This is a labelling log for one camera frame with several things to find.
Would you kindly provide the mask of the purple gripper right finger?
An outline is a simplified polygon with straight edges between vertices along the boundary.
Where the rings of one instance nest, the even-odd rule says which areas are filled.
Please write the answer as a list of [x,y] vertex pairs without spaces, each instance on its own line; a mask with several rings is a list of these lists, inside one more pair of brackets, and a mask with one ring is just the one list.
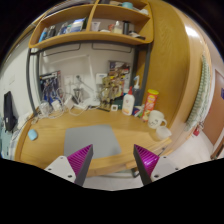
[[143,185],[148,185],[177,171],[177,166],[168,157],[160,157],[139,145],[134,145],[133,155]]

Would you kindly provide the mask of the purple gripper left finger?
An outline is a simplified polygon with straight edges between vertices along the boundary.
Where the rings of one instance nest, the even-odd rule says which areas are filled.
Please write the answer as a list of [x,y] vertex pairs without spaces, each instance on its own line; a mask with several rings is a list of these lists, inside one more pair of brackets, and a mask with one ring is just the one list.
[[90,144],[68,157],[59,156],[45,168],[45,171],[82,186],[92,157],[93,145]]

